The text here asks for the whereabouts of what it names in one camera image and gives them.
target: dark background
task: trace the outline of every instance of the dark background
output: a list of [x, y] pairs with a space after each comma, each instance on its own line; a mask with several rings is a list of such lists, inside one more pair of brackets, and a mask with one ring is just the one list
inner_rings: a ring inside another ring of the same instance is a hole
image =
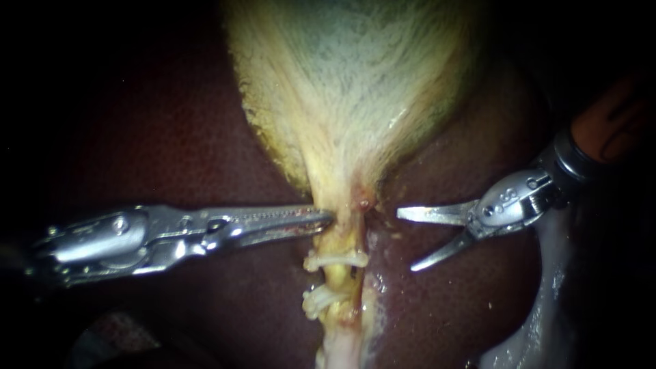
[[[653, 13], [640, 1], [500, 3], [499, 46], [542, 88], [555, 120], [579, 111], [626, 67], [655, 65]], [[52, 153], [85, 124], [88, 102], [102, 96], [108, 81], [129, 67], [132, 55], [164, 35], [193, 31], [202, 24], [199, 19], [215, 12], [207, 1], [4, 7], [2, 236], [42, 229], [57, 212], [45, 206], [51, 203]], [[653, 138], [652, 133], [627, 166], [581, 200], [587, 205], [584, 225], [576, 229], [582, 247], [563, 300], [566, 319], [578, 328], [577, 368], [649, 366], [644, 355], [655, 343], [651, 333], [656, 328], [649, 302], [656, 292], [649, 232], [656, 208]], [[18, 303], [12, 308], [16, 291], [3, 288], [2, 305], [9, 309], [4, 319], [13, 321], [15, 329], [36, 319], [29, 315], [33, 310]], [[28, 348], [28, 333], [10, 328], [6, 334], [15, 334], [14, 343]]]

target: metallic surgical tool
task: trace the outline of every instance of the metallic surgical tool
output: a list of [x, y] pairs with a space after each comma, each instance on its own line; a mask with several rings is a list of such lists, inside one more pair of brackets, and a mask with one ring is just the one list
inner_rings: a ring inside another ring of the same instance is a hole
[[479, 199], [446, 206], [398, 208], [399, 219], [464, 226], [437, 251], [411, 265], [421, 271], [482, 239], [520, 231], [552, 206], [562, 207], [589, 182], [606, 174], [652, 123], [653, 86], [638, 76], [620, 80], [570, 127], [561, 130], [531, 168], [495, 183]]
[[49, 227], [29, 248], [25, 273], [65, 287], [156, 273], [191, 256], [311, 236], [332, 221], [332, 213], [308, 205], [195, 211], [132, 206]]

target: forceps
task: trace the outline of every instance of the forceps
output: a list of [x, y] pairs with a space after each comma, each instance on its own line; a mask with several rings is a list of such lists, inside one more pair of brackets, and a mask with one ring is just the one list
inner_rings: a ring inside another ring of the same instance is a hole
[[653, 126], [653, 76], [629, 75], [562, 129], [531, 164], [494, 184], [479, 200], [398, 208], [399, 219], [464, 226], [442, 248], [411, 265], [421, 271], [484, 238], [520, 231], [610, 172]]
[[191, 256], [322, 232], [333, 214], [310, 205], [205, 208], [131, 206], [64, 228], [29, 247], [25, 274], [70, 287], [166, 271]]

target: scissors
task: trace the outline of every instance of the scissors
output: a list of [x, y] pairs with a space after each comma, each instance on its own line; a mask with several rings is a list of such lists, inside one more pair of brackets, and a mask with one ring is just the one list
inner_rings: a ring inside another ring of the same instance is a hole
[[437, 251], [415, 261], [422, 271], [485, 238], [525, 229], [552, 207], [563, 207], [580, 189], [610, 172], [653, 123], [653, 85], [635, 74], [622, 78], [556, 134], [531, 168], [501, 179], [477, 200], [446, 206], [402, 207], [396, 217], [464, 226]]
[[48, 287], [158, 273], [192, 256], [322, 232], [333, 213], [310, 205], [205, 208], [131, 206], [62, 228], [31, 244], [25, 274]]

